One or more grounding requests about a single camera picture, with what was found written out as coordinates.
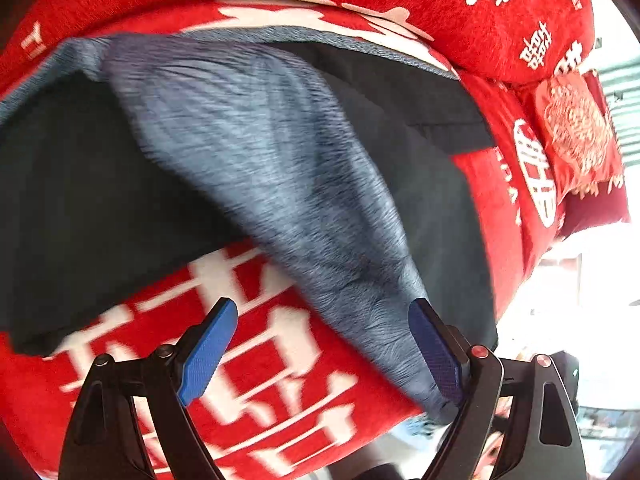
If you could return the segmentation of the red wedding bed cover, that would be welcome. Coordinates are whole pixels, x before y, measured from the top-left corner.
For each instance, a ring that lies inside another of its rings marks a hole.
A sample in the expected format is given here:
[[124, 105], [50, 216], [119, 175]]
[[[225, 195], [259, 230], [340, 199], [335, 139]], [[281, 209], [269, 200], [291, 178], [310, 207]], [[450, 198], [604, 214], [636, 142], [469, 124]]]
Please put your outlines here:
[[56, 474], [63, 425], [92, 358], [102, 350], [142, 356], [225, 294], [239, 304], [240, 327], [193, 415], [230, 477], [274, 478], [273, 463], [262, 459], [270, 448], [278, 463], [302, 474], [411, 413], [410, 401], [243, 240], [149, 282], [52, 356], [23, 356], [2, 342], [1, 415], [36, 471]]

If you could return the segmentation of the black pants with patterned stripe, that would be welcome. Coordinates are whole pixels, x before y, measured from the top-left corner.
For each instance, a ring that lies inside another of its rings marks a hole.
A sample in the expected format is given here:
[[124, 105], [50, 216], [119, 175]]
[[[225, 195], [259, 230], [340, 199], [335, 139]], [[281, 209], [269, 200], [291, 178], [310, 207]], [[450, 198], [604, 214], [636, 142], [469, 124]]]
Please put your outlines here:
[[342, 42], [67, 40], [1, 102], [1, 328], [47, 356], [179, 266], [250, 238], [435, 422], [409, 304], [497, 340], [458, 155], [494, 147], [459, 81]]

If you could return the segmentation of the red embroidered pillow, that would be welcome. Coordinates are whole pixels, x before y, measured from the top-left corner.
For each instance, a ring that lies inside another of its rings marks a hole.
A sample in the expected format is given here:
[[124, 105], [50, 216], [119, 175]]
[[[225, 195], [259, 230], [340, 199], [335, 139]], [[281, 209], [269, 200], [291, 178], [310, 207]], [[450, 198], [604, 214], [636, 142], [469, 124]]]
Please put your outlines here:
[[624, 165], [614, 132], [580, 73], [541, 81], [533, 103], [560, 200], [598, 195], [601, 183], [622, 186]]

